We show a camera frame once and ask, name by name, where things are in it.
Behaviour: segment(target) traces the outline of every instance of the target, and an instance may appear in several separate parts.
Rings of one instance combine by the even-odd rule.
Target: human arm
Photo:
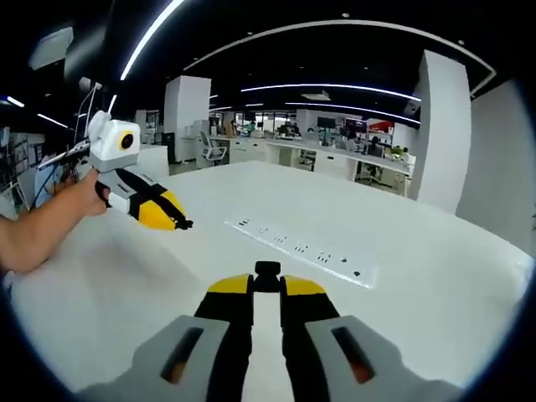
[[[103,214],[106,206],[95,192],[96,179],[97,172],[91,170],[81,182],[18,220],[0,218],[0,266],[30,272],[50,257],[82,218]]]

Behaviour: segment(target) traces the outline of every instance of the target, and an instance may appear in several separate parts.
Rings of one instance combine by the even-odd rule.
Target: power strip
[[[305,236],[299,236],[298,239],[298,236],[290,234],[289,231],[257,219],[229,219],[225,220],[225,224],[272,249],[279,250],[345,281],[367,289],[373,289],[376,285],[378,267],[362,255],[342,252],[334,245],[315,245],[306,240]]]

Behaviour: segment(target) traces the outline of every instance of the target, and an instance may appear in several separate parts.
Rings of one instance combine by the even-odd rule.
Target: ceiling light strip
[[[136,48],[134,49],[134,52],[131,55],[131,58],[128,60],[128,63],[126,63],[126,67],[123,70],[123,74],[121,74],[121,81],[124,81],[128,73],[131,71],[132,66],[136,62],[136,59],[142,52],[143,48],[147,45],[151,37],[158,31],[160,26],[168,19],[168,17],[177,9],[178,6],[180,6],[183,3],[184,0],[173,0],[168,4],[166,8],[164,8],[164,11],[160,13],[157,19],[155,19],[154,23],[149,27],[149,29],[145,32],[143,35],[142,40],[140,40],[140,43],[137,44]]]
[[[231,109],[233,106],[226,106],[226,107],[217,107],[215,109],[210,109],[209,111],[224,111],[225,109]]]
[[[117,95],[114,95],[111,98],[110,106],[108,106],[108,113],[111,113],[111,109],[114,107],[114,103],[116,103]]]
[[[393,96],[399,96],[405,99],[409,99],[411,101],[418,101],[420,102],[420,98],[417,98],[416,96],[401,94],[399,92],[394,92],[392,90],[381,90],[379,88],[372,88],[369,86],[358,86],[358,85],[343,85],[343,84],[284,84],[284,85],[268,85],[268,86],[257,86],[255,88],[246,88],[242,90],[241,92],[250,92],[252,90],[271,90],[274,88],[298,88],[302,86],[317,86],[322,88],[346,88],[350,90],[369,90],[371,92],[379,92],[381,94],[387,94],[387,95],[393,95]]]
[[[410,119],[408,117],[393,115],[391,113],[386,113],[384,111],[373,111],[372,109],[364,109],[362,107],[331,105],[329,103],[301,103],[301,102],[286,102],[285,105],[337,107],[337,108],[342,108],[342,109],[350,109],[350,110],[353,110],[353,111],[367,111],[369,113],[377,113],[379,115],[384,115],[384,116],[389,116],[389,117],[396,117],[397,119],[402,119],[402,120],[409,121],[411,123],[420,124],[420,121],[413,120],[413,119]]]
[[[54,119],[51,119],[48,116],[42,115],[41,113],[38,113],[37,116],[41,117],[42,119],[48,120],[53,122],[54,124],[57,124],[58,126],[62,126],[63,128],[68,128],[65,124],[61,124],[59,121],[56,121]]]
[[[13,103],[15,106],[24,107],[24,103],[21,102],[20,100],[16,100],[15,98],[12,98],[11,96],[8,96],[6,99],[8,100],[8,102]]]
[[[449,40],[443,39],[441,36],[434,35],[432,33],[422,31],[420,29],[415,29],[411,27],[406,27],[404,25],[398,25],[397,23],[385,23],[382,21],[369,21],[366,19],[331,19],[326,21],[311,21],[308,23],[295,23],[293,25],[287,25],[285,27],[279,27],[275,29],[270,29],[265,32],[257,33],[252,36],[248,36],[247,38],[242,38],[239,40],[234,41],[231,44],[226,44],[225,46],[216,49],[214,52],[206,54],[203,57],[200,57],[198,60],[194,61],[192,64],[188,65],[183,69],[183,71],[189,70],[192,67],[194,67],[197,63],[201,63],[202,61],[205,61],[206,59],[214,56],[215,54],[221,53],[227,49],[233,48],[234,46],[237,46],[239,44],[244,44],[246,42],[249,42],[251,40],[255,40],[258,38],[262,38],[264,36],[272,35],[272,34],[278,34],[281,32],[291,31],[293,29],[300,29],[300,28],[311,28],[311,27],[325,27],[325,26],[332,26],[332,25],[360,25],[360,26],[369,26],[369,27],[381,27],[381,28],[390,28],[390,29],[396,29],[399,31],[404,31],[410,34],[416,34],[419,36],[422,36],[424,38],[435,40],[436,42],[439,42],[441,44],[444,44],[446,46],[449,46],[458,52],[463,53],[465,56],[469,57],[470,59],[475,60],[477,63],[484,66],[486,69],[490,71],[490,74],[484,78],[477,86],[475,86],[472,91],[471,95],[474,95],[477,91],[479,91],[484,85],[486,85],[489,81],[491,81],[496,75],[497,71],[488,63],[486,63],[484,60],[482,60],[480,57],[475,55],[474,53],[470,52],[469,50],[461,47],[459,44],[455,44]]]

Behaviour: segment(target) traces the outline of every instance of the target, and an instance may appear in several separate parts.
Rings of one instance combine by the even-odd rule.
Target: hand
[[[91,169],[81,182],[73,186],[73,188],[76,188],[76,190],[79,192],[82,213],[86,216],[96,216],[106,212],[106,205],[104,201],[99,198],[97,192],[95,191],[97,175],[97,171],[95,169]],[[103,195],[106,199],[108,199],[110,189],[105,189]]]

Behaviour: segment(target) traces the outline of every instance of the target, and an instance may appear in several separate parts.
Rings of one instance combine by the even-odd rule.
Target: black ceiling
[[[321,7],[312,2],[273,0],[185,0],[155,33],[131,70],[126,81],[121,72],[148,26],[170,0],[53,0],[32,5],[37,23],[28,22],[28,9],[20,3],[9,11],[6,31],[17,35],[3,37],[3,54],[8,54],[8,71],[3,72],[0,95],[12,95],[72,126],[80,94],[62,81],[63,62],[33,72],[27,67],[34,45],[46,33],[73,24],[85,26],[107,18],[107,36],[99,54],[98,69],[89,70],[106,86],[97,104],[105,108],[111,95],[118,93],[114,112],[129,116],[136,108],[163,106],[165,85],[178,75],[197,75],[212,79],[214,107],[240,107],[264,103],[266,109],[285,108],[285,102],[308,102],[301,93],[310,90],[278,89],[241,93],[252,86],[335,83],[362,85],[411,95],[418,80],[423,49],[459,59],[467,67],[471,88],[488,73],[462,53],[431,39],[399,30],[362,26],[325,26],[275,33],[225,50],[186,72],[183,69],[202,56],[235,40],[268,29],[295,23],[344,19],[365,19],[397,23],[424,30],[464,47],[484,59],[497,72],[497,78],[484,93],[510,76],[507,43],[497,27],[506,26],[504,10],[473,8],[463,3],[448,6],[428,3],[356,2],[332,0]],[[356,90],[325,90],[333,104],[364,107],[402,115],[406,101],[386,95]],[[6,119],[5,107],[0,118]]]

